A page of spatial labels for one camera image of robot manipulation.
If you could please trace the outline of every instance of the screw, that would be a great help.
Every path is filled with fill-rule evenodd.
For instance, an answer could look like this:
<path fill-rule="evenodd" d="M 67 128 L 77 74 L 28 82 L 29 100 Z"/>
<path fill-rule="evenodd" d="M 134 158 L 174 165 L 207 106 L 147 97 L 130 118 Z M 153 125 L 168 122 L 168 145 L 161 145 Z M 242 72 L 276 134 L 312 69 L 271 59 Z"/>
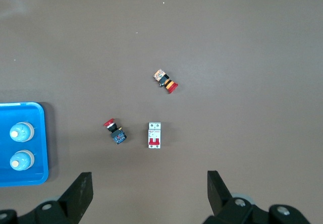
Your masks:
<path fill-rule="evenodd" d="M 283 214 L 283 215 L 289 215 L 290 214 L 289 210 L 287 208 L 283 207 L 283 206 L 278 206 L 277 211 L 280 214 Z"/>
<path fill-rule="evenodd" d="M 48 209 L 51 209 L 51 204 L 46 204 L 46 205 L 44 205 L 41 209 L 42 209 L 42 210 L 48 210 Z"/>
<path fill-rule="evenodd" d="M 242 199 L 236 199 L 234 203 L 236 203 L 236 205 L 239 205 L 241 207 L 246 206 L 246 203 Z"/>
<path fill-rule="evenodd" d="M 8 214 L 7 214 L 7 213 L 2 213 L 2 214 L 0 214 L 0 220 L 5 219 L 7 216 L 8 216 Z"/>

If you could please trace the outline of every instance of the black metal bracket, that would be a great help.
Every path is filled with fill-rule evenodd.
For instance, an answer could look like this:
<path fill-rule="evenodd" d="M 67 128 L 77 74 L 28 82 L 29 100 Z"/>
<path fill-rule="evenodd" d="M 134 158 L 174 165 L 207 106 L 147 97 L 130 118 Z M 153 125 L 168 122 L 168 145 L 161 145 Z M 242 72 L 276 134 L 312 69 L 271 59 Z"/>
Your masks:
<path fill-rule="evenodd" d="M 20 217 L 15 210 L 0 210 L 0 224 L 77 224 L 92 199 L 92 174 L 81 173 L 58 201 L 44 202 Z"/>
<path fill-rule="evenodd" d="M 288 205 L 273 205 L 269 212 L 243 198 L 233 198 L 217 171 L 207 172 L 207 196 L 214 213 L 204 224 L 310 224 Z"/>

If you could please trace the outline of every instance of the blue bottle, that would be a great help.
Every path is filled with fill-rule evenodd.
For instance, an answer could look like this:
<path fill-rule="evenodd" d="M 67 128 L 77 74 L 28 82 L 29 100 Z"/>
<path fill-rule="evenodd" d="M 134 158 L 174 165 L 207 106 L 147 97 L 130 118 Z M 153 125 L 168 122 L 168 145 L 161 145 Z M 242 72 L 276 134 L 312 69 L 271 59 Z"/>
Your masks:
<path fill-rule="evenodd" d="M 19 122 L 10 129 L 10 137 L 16 142 L 26 142 L 32 139 L 35 130 L 28 122 Z"/>
<path fill-rule="evenodd" d="M 34 162 L 34 154 L 28 150 L 18 151 L 10 158 L 10 166 L 17 171 L 26 170 L 32 167 Z"/>

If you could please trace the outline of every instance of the gray floor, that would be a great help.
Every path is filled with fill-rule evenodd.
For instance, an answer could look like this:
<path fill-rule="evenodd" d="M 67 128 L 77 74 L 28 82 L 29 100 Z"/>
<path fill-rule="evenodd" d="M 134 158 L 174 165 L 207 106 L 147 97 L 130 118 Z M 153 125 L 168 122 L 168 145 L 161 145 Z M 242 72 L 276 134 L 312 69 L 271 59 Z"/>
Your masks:
<path fill-rule="evenodd" d="M 0 0 L 0 101 L 45 102 L 51 165 L 43 185 L 1 188 L 0 209 L 92 171 L 81 223 L 202 223 L 218 170 L 260 208 L 321 223 L 322 59 L 323 0 Z"/>

